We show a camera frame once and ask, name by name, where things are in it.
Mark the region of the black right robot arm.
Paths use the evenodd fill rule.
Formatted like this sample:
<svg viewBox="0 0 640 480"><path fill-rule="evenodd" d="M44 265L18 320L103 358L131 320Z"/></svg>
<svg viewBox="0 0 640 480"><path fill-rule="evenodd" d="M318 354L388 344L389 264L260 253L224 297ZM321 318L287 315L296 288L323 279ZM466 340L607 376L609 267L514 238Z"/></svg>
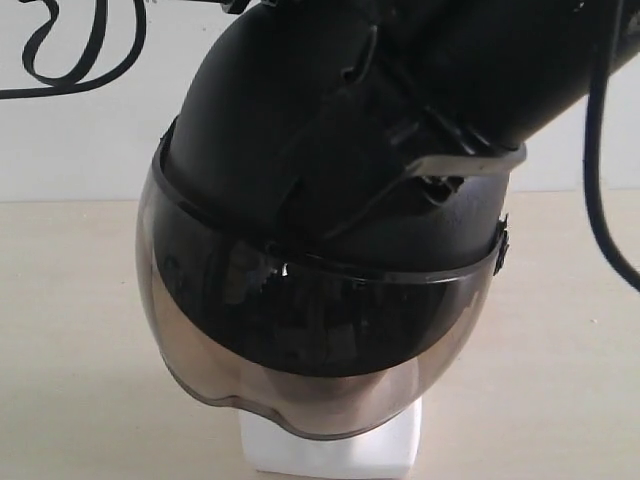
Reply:
<svg viewBox="0 0 640 480"><path fill-rule="evenodd" d="M635 1L263 1L216 40L167 147L195 204L326 240L444 203L639 52Z"/></svg>

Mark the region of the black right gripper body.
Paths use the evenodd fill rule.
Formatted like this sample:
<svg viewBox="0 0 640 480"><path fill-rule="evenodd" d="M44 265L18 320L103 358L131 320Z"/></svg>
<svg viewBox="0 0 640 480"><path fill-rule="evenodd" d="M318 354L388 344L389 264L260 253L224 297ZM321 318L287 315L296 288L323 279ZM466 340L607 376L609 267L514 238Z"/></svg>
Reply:
<svg viewBox="0 0 640 480"><path fill-rule="evenodd" d="M200 66L167 135L167 180L202 214L333 240L422 217L525 159L452 117L401 57L391 1L264 2Z"/></svg>

